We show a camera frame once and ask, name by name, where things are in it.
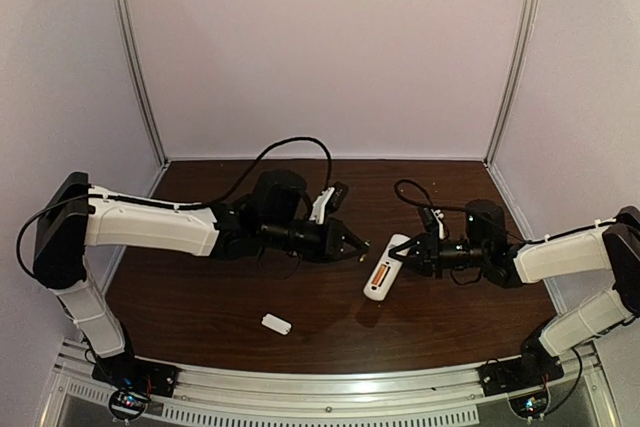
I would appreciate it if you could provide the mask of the orange battery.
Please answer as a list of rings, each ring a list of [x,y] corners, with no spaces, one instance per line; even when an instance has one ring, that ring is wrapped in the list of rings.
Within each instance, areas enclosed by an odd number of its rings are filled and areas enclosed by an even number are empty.
[[[388,263],[379,263],[369,279],[369,288],[371,290],[381,289],[390,271],[391,266]]]

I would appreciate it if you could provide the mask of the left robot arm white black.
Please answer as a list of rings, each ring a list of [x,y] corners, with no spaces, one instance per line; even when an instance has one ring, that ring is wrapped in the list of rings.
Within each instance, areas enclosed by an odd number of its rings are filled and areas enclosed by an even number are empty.
[[[368,243],[333,216],[347,192],[335,183],[310,198],[303,177],[276,169],[262,173],[253,190],[236,200],[223,195],[179,203],[114,192],[73,172],[25,221],[15,255],[23,272],[56,296],[87,340],[99,371],[116,385],[130,386],[143,375],[143,363],[95,283],[87,248],[142,248],[221,261],[258,258],[266,250],[314,264],[361,259]],[[36,237],[27,264],[22,242],[30,226]]]

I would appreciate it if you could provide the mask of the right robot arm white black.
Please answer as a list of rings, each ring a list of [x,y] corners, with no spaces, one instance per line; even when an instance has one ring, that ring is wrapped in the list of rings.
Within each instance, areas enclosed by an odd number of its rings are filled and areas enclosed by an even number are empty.
[[[458,241],[442,238],[442,211],[421,207],[424,233],[390,248],[389,257],[426,277],[476,268],[482,278],[506,289],[583,272],[607,271],[613,276],[610,287],[556,315],[523,342],[516,369],[523,377],[549,376],[565,352],[638,318],[637,207],[626,206],[610,219],[518,243],[509,242],[504,211],[492,201],[476,199],[462,207],[466,234]]]

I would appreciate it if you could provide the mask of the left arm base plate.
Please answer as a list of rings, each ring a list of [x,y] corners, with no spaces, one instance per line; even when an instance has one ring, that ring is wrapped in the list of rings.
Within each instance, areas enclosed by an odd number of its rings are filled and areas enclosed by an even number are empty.
[[[120,354],[97,357],[92,378],[112,387],[147,396],[173,396],[180,369],[174,365]]]

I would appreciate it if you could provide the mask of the white remote control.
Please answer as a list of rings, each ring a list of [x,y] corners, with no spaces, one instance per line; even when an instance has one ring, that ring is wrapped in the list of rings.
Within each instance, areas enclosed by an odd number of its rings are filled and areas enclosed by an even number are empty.
[[[386,298],[402,268],[402,262],[391,257],[390,251],[409,240],[410,238],[404,234],[397,233],[391,236],[364,285],[363,294],[366,298],[376,302],[381,302]]]

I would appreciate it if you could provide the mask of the white battery cover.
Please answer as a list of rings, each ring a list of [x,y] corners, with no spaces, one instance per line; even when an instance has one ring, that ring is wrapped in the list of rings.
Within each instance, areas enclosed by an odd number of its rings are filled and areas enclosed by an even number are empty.
[[[261,319],[261,325],[279,335],[286,336],[291,332],[292,325],[271,313],[267,313]]]

